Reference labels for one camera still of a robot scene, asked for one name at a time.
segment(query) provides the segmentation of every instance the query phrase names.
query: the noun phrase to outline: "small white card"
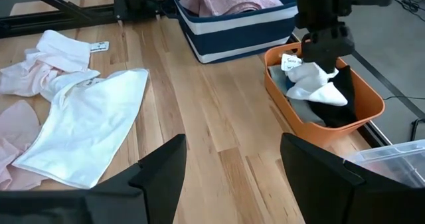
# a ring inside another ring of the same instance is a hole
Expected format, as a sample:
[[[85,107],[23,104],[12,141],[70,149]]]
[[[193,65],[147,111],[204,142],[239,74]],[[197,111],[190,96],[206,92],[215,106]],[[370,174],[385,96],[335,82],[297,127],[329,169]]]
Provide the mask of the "small white card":
[[[283,71],[289,71],[292,68],[300,66],[301,64],[303,64],[303,61],[296,55],[282,54],[282,64],[280,68]]]
[[[91,44],[90,52],[96,53],[101,51],[107,51],[109,49],[109,41],[99,42]]]

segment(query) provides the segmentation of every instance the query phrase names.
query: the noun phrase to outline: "black cloth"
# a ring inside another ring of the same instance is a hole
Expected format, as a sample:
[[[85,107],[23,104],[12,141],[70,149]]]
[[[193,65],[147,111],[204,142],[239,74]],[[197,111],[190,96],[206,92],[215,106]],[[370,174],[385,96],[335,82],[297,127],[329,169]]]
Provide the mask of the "black cloth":
[[[347,99],[345,106],[333,106],[322,104],[320,102],[311,102],[308,104],[315,114],[317,114],[330,128],[339,128],[357,121],[354,104],[354,86],[351,77],[350,66],[339,69],[339,73],[335,78],[329,79],[333,82],[337,90]]]

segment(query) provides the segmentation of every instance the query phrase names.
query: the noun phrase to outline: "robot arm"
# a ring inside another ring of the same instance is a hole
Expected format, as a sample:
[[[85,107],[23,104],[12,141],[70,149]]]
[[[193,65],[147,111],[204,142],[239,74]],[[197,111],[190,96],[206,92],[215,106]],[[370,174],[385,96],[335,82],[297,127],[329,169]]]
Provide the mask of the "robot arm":
[[[305,62],[316,62],[333,72],[340,56],[354,51],[350,29],[338,17],[351,13],[352,5],[388,6],[392,0],[297,0],[296,27],[309,31],[301,40]]]

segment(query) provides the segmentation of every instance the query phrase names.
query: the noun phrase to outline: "gray floor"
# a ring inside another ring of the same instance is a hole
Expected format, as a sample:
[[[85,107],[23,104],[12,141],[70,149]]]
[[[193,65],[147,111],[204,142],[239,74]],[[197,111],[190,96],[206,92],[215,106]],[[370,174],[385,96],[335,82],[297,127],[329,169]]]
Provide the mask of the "gray floor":
[[[425,12],[418,14],[425,19]],[[404,95],[425,97],[425,22],[395,2],[389,7],[354,7],[343,20],[351,28],[360,55]],[[299,37],[305,32],[295,31]],[[394,95],[353,56],[343,59],[383,98]],[[425,100],[412,102],[425,112]],[[373,122],[392,143],[408,141],[410,123],[418,117],[396,98],[385,104],[384,114]],[[417,138],[425,138],[425,124],[419,127]]]

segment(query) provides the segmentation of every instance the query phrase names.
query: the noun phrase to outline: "clear plastic container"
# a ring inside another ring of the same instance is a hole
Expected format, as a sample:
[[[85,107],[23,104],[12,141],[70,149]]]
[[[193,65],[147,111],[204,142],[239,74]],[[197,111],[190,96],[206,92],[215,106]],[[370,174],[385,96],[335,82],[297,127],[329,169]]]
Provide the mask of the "clear plastic container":
[[[347,161],[410,187],[425,187],[425,140],[360,151]]]

